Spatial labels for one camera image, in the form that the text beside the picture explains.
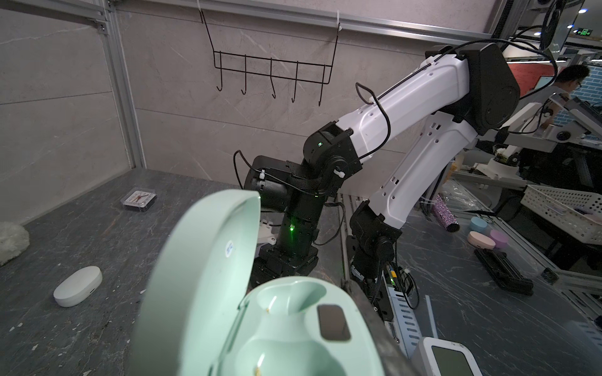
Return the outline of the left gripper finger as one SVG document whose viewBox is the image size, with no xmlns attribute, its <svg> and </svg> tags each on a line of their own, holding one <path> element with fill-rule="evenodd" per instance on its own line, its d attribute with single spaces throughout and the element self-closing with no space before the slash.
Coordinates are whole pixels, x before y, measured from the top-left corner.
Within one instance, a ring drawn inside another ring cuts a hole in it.
<svg viewBox="0 0 602 376">
<path fill-rule="evenodd" d="M 385 375 L 419 375 L 409 358 L 401 352 L 398 344 L 386 330 L 384 323 L 374 311 L 371 302 L 352 280 L 343 280 L 341 287 L 354 300 L 363 320 L 367 324 L 372 342 L 376 347 Z"/>
</svg>

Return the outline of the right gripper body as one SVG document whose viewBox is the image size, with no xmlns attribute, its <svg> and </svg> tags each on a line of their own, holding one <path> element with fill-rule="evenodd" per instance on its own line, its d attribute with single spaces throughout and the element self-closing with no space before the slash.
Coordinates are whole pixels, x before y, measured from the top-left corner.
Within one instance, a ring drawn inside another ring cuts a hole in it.
<svg viewBox="0 0 602 376">
<path fill-rule="evenodd" d="M 286 211 L 276 243 L 260 248 L 252 266 L 250 287 L 281 277 L 308 276 L 318 264 L 318 249 L 313 242 L 318 236 L 319 219 L 319 211 L 304 216 L 300 211 Z"/>
</svg>

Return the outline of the green earbud charging case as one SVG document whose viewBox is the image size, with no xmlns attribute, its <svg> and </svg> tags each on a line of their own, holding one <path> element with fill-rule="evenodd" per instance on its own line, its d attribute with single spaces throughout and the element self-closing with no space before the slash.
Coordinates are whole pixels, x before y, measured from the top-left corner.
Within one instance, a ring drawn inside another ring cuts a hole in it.
<svg viewBox="0 0 602 376">
<path fill-rule="evenodd" d="M 313 277 L 249 288 L 260 196 L 193 204 L 164 244 L 136 320 L 131 375 L 381 375 L 368 325 L 343 289 Z"/>
</svg>

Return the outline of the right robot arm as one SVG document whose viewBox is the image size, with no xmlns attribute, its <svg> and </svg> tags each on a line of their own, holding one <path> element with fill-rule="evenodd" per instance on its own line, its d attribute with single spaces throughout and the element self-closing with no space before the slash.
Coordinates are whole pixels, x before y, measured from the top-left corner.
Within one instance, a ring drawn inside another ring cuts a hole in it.
<svg viewBox="0 0 602 376">
<path fill-rule="evenodd" d="M 260 155 L 250 164 L 244 187 L 260 194 L 264 209 L 283 214 L 277 240 L 254 262 L 254 285 L 315 268 L 327 201 L 394 141 L 404 144 L 401 161 L 350 220 L 351 273 L 374 285 L 415 203 L 459 152 L 511 116 L 520 97 L 498 40 L 432 51 L 382 94 L 356 89 L 362 105 L 312 133 L 301 162 Z"/>
</svg>

